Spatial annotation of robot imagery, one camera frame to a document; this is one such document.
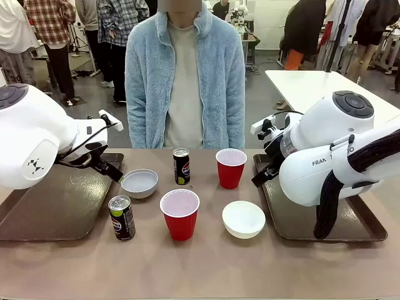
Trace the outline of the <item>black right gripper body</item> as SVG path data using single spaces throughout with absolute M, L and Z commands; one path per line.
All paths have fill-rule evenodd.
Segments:
M 266 173 L 271 176 L 276 176 L 279 173 L 281 164 L 284 161 L 280 144 L 280 140 L 273 140 L 264 145 L 264 151 L 269 158 L 269 165 L 267 166 Z

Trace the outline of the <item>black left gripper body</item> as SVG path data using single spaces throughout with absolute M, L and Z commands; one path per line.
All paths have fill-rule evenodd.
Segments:
M 88 158 L 84 161 L 84 169 L 92 168 L 95 171 L 107 171 L 109 169 L 108 162 L 101 157 L 108 148 L 107 144 L 89 142 L 84 147 L 89 151 L 87 153 Z

